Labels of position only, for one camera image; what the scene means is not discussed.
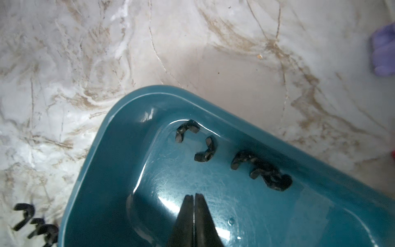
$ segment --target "white marble surface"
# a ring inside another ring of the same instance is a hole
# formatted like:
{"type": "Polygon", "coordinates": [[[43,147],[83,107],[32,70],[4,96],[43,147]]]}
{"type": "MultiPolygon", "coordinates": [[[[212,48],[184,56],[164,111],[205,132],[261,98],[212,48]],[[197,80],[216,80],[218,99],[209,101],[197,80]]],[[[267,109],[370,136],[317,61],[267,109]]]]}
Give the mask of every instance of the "white marble surface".
{"type": "Polygon", "coordinates": [[[0,239],[32,202],[60,223],[108,110],[184,88],[395,198],[395,78],[371,72],[367,0],[0,2],[0,239]]]}

